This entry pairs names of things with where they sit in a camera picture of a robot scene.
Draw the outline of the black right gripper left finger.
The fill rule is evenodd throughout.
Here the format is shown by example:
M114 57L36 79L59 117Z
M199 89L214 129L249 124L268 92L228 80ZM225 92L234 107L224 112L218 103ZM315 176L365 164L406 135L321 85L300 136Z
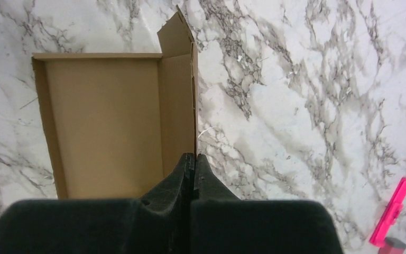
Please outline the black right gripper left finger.
M27 199L0 218L0 253L189 253L195 157L140 198Z

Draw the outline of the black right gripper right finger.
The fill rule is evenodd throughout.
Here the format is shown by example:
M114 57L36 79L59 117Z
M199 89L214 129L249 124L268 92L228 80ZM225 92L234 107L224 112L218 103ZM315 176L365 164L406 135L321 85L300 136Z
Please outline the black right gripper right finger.
M191 253L342 253L327 210L300 199L242 200L196 160L190 204Z

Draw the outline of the brown cardboard box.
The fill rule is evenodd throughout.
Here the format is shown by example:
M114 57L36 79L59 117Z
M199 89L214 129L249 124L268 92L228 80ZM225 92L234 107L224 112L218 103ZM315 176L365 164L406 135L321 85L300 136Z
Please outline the brown cardboard box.
M198 50L180 10L161 53L35 53L59 199L140 197L197 151Z

